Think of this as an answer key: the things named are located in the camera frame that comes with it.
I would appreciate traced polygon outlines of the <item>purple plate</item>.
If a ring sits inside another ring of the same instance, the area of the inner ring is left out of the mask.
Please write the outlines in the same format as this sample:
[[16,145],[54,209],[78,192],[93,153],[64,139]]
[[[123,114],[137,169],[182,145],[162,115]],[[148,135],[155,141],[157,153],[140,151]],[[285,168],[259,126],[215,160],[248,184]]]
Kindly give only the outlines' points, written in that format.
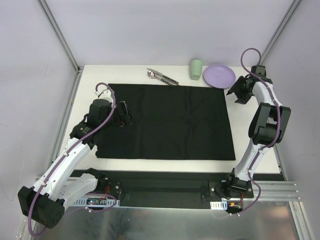
[[203,78],[210,86],[218,89],[228,89],[236,81],[234,71],[222,64],[212,64],[203,71]]

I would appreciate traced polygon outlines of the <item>green cup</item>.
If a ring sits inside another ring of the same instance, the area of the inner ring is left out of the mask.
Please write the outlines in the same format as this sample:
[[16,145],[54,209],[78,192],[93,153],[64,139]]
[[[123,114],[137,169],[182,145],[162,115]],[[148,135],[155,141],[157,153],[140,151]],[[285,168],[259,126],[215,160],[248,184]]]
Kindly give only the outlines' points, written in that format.
[[189,63],[189,76],[192,80],[198,80],[201,77],[203,63],[200,59],[193,59]]

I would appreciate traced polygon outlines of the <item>black cloth placemat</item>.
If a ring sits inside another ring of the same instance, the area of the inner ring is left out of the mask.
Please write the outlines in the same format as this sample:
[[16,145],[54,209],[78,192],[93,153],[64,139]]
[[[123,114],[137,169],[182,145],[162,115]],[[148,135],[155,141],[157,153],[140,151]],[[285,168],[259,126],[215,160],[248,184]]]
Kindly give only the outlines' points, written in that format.
[[116,84],[117,101],[132,115],[128,126],[108,127],[97,143],[101,159],[236,159],[225,94],[197,86]]

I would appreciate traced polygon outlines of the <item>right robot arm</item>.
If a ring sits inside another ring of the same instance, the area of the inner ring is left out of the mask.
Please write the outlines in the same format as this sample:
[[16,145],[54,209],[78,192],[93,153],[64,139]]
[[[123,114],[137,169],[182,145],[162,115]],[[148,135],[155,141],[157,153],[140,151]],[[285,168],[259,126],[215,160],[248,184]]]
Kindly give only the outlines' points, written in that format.
[[273,90],[273,82],[267,78],[266,68],[254,65],[246,76],[241,76],[227,92],[235,94],[236,102],[245,105],[255,97],[258,108],[249,125],[248,147],[228,175],[227,180],[211,187],[210,193],[219,198],[231,199],[249,192],[253,175],[263,156],[284,137],[291,109],[283,106]]

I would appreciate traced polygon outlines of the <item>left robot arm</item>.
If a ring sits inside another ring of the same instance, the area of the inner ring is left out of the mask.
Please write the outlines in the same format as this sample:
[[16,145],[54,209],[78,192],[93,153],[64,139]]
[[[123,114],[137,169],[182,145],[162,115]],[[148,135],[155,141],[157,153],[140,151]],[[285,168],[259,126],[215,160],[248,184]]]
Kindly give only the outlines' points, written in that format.
[[127,103],[117,104],[106,99],[95,99],[89,112],[73,127],[63,151],[49,169],[31,186],[18,192],[22,214],[28,228],[35,221],[48,229],[54,228],[67,208],[87,193],[106,193],[106,175],[94,168],[87,169],[80,178],[66,185],[76,166],[98,143],[104,130],[132,124]]

